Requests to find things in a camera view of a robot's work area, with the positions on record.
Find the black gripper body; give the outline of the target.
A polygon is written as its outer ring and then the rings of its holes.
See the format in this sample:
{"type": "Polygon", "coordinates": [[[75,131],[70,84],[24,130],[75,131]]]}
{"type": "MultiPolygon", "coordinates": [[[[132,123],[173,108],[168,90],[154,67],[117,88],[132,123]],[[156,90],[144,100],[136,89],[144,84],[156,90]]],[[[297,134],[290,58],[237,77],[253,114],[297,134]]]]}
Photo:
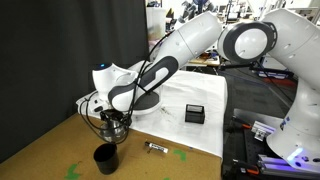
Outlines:
{"type": "Polygon", "coordinates": [[[107,109],[100,112],[100,117],[102,121],[110,124],[112,121],[119,121],[122,124],[130,125],[131,119],[120,111],[115,109],[107,109]]]}

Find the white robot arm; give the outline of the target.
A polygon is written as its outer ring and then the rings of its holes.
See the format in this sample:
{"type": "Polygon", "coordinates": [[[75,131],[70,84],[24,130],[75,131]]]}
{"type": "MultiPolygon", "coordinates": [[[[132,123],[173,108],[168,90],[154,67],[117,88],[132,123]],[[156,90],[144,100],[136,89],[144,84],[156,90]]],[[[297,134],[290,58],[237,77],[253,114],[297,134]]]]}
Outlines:
{"type": "Polygon", "coordinates": [[[287,9],[273,10],[260,21],[227,27],[212,13],[202,13],[169,35],[145,72],[138,72],[139,64],[130,70],[114,64],[93,70],[99,99],[126,112],[213,44],[221,57],[236,62],[252,62],[268,54],[298,76],[295,100],[266,141],[290,166],[319,171],[320,29],[287,9]]]}

